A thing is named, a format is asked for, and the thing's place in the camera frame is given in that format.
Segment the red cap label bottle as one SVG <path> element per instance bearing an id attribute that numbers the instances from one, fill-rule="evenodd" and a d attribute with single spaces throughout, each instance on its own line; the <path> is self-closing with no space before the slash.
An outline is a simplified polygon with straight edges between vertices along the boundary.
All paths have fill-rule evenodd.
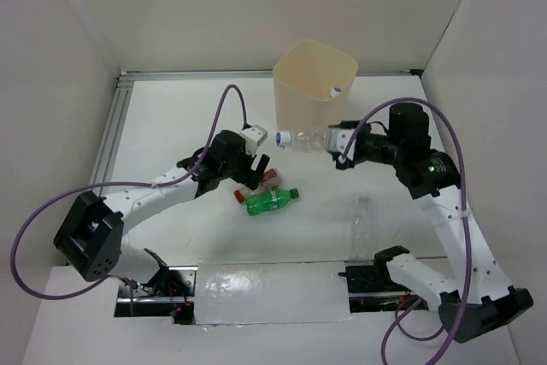
<path id="1" fill-rule="evenodd" d="M 279 171 L 276 168 L 270 168 L 264 173 L 262 180 L 256 189 L 241 186 L 233 192 L 233 195 L 238 203 L 242 204 L 248 197 L 280 187 L 282 183 L 283 180 Z"/>

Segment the green plastic bottle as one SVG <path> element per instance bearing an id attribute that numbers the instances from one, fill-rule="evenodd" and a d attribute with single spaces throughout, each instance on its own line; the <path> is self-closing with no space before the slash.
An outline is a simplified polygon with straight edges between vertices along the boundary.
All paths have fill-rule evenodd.
<path id="1" fill-rule="evenodd" d="M 296 188 L 289 190 L 274 188 L 252 195 L 244 203 L 249 216 L 258 216 L 277 209 L 283 209 L 288 203 L 299 198 L 300 193 Z"/>

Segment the clear bottle blue-white cap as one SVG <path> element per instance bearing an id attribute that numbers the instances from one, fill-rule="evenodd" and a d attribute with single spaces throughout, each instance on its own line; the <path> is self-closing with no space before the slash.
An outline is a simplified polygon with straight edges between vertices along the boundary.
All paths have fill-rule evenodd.
<path id="1" fill-rule="evenodd" d="M 364 261 L 369 259 L 369 199 L 359 197 L 356 201 L 351 224 L 350 259 Z"/>

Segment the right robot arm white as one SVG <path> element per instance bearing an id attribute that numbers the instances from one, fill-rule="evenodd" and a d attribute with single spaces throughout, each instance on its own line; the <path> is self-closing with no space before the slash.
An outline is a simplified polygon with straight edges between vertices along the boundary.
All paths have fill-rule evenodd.
<path id="1" fill-rule="evenodd" d="M 503 327 L 530 309 L 526 288 L 514 287 L 485 241 L 464 192 L 464 166 L 431 146 L 429 116 L 419 99 L 394 99 L 385 134 L 362 121 L 329 128 L 327 151 L 341 170 L 363 162 L 391 166 L 398 181 L 428 217 L 450 261 L 449 279 L 402 246 L 374 256 L 373 280 L 383 290 L 403 286 L 438 313 L 443 329 L 465 343 Z"/>

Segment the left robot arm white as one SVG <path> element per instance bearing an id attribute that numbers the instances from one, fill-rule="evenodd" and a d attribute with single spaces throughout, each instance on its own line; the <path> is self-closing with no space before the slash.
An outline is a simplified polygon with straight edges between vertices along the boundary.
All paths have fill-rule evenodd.
<path id="1" fill-rule="evenodd" d="M 269 158 L 257 149 L 268 133 L 259 126 L 223 130 L 208 148 L 197 150 L 146 187 L 99 197 L 85 191 L 74 200 L 54 237 L 54 246 L 92 282 L 105 276 L 132 280 L 151 296 L 181 277 L 152 250 L 133 248 L 124 237 L 138 224 L 180 203 L 215 190 L 223 180 L 259 186 Z"/>

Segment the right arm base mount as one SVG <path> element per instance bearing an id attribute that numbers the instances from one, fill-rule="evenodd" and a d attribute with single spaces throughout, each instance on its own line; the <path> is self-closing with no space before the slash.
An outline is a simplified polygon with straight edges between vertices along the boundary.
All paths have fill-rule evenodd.
<path id="1" fill-rule="evenodd" d="M 408 288 L 386 280 L 373 264 L 345 265 L 338 276 L 345 280 L 350 312 L 394 312 L 403 303 L 409 307 L 416 295 Z"/>

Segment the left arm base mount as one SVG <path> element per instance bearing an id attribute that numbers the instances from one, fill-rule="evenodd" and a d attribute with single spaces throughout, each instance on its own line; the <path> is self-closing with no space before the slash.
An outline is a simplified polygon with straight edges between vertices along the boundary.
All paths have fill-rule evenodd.
<path id="1" fill-rule="evenodd" d="M 168 318 L 173 324 L 195 323 L 197 266 L 173 266 L 153 286 L 120 280 L 115 318 Z"/>

